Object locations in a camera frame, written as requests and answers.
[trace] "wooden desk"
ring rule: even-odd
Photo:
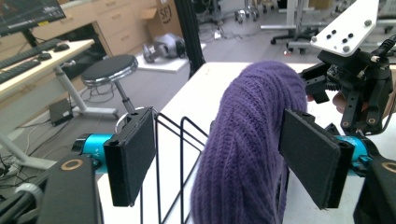
[[[229,84],[240,74],[248,63],[206,63],[192,79],[175,95],[162,113],[175,122],[187,116],[196,122],[204,131],[208,132],[210,122],[215,119],[219,101]],[[308,64],[290,64],[301,72]],[[330,122],[339,125],[341,114],[335,110],[332,103],[317,105],[308,104],[308,112],[317,117],[317,124],[322,127]],[[370,139],[377,145],[381,154],[389,159],[396,160],[396,150],[392,146],[393,135],[396,133],[396,120],[393,119],[388,129]],[[201,140],[205,140],[200,134],[196,134]],[[159,129],[159,153],[161,162],[162,181],[162,209],[164,213],[170,206],[170,202],[176,197],[179,188],[178,152],[179,139],[169,135],[164,129]],[[190,170],[197,157],[194,150],[186,150],[184,163],[185,174]],[[144,223],[158,223],[157,199],[155,188],[155,162],[151,164],[146,176],[144,188]],[[341,199],[340,207],[332,210],[318,210],[299,180],[294,174],[290,175],[287,208],[284,223],[353,223],[353,210],[361,192],[363,179],[349,176],[346,180],[345,190]],[[185,216],[189,211],[189,195],[191,192],[190,181],[185,188]],[[98,181],[100,197],[102,201],[105,222],[108,223],[139,223],[139,200],[134,207],[113,207],[111,201],[108,176],[104,175]],[[167,223],[179,223],[179,207],[177,205]]]
[[[78,113],[108,114],[117,116],[117,109],[87,107],[73,84],[61,69],[62,63],[68,62],[76,55],[88,49],[92,43],[93,40],[82,40],[68,43],[70,47],[68,50],[59,52],[53,52],[50,50],[49,53],[52,56],[50,60],[44,61],[39,66],[36,66],[0,85],[0,99],[5,99],[11,93],[15,92],[15,90],[20,86],[38,81],[40,78],[53,73],[54,70],[57,77],[55,78],[55,76],[53,76],[52,79],[40,87],[30,91],[29,94],[24,95],[22,98],[12,102],[12,104],[5,108],[0,108],[0,143],[6,146],[7,149],[19,160],[19,164],[38,169],[47,169],[54,164],[54,161],[28,157],[6,137],[5,133],[9,133],[23,124],[66,91],[70,93],[73,100],[78,105],[78,108],[76,108]]]

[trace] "drawer handle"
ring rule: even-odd
[[[61,20],[61,23],[67,23],[67,22],[70,22],[70,21],[73,21],[73,20],[74,20],[73,17],[67,17],[66,19]]]
[[[121,17],[121,14],[120,14],[120,13],[117,14],[117,15],[112,16],[111,19],[115,20],[115,19],[118,19],[119,17]]]
[[[121,40],[124,41],[125,39],[128,39],[128,38],[129,38],[129,35],[125,35],[125,36],[123,36],[123,37],[121,38]]]
[[[116,1],[111,1],[111,2],[107,2],[106,3],[107,7],[111,7],[111,6],[114,6],[114,5],[116,5]]]

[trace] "purple knit beanie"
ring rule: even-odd
[[[285,108],[306,110],[283,63],[248,66],[224,92],[191,192],[195,224],[281,223],[288,166],[278,152]]]

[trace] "monitor screen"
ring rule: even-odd
[[[0,37],[62,18],[57,0],[0,0]]]

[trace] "keyboard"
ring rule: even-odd
[[[41,62],[38,60],[26,61],[24,63],[16,65],[15,67],[7,71],[0,72],[0,84],[3,84],[4,82],[26,72],[29,69],[38,66],[39,64],[41,64]]]
[[[63,42],[61,39],[54,38],[47,42],[39,44],[38,46],[36,46],[32,49],[28,49],[28,50],[21,52],[15,56],[4,59],[3,61],[0,61],[0,69],[9,67],[12,64],[20,63],[23,60],[32,58],[32,57],[36,56],[37,54],[40,54],[42,51],[54,49],[57,46],[57,44],[59,44],[61,42]]]

